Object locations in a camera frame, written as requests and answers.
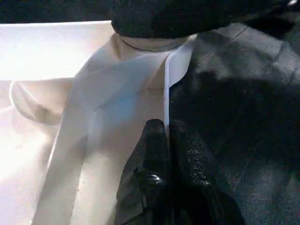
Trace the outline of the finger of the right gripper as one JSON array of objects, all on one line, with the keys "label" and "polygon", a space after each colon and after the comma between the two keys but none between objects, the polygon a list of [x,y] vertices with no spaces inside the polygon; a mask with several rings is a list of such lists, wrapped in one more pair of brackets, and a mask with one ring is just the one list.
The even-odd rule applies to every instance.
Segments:
[{"label": "finger of the right gripper", "polygon": [[287,0],[114,0],[112,27],[130,38],[182,38],[288,5]]}]

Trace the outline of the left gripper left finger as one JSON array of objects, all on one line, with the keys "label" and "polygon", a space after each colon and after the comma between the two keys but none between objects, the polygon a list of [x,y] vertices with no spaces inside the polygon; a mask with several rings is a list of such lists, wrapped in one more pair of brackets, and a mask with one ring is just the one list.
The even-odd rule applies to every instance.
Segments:
[{"label": "left gripper left finger", "polygon": [[162,120],[145,123],[116,194],[115,224],[172,225],[171,156]]}]

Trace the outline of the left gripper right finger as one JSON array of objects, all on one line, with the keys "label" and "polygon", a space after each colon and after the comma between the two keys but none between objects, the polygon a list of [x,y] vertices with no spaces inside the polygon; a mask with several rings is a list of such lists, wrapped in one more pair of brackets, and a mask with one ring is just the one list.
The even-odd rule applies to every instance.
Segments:
[{"label": "left gripper right finger", "polygon": [[180,120],[171,121],[170,150],[181,224],[245,224],[218,161],[194,129]]}]

